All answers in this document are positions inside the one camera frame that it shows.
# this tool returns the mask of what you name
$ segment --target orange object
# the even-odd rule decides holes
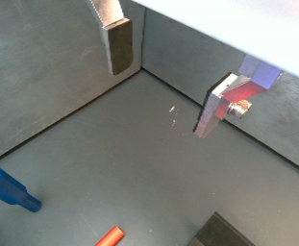
[[[113,226],[95,246],[115,246],[124,237],[119,226]]]

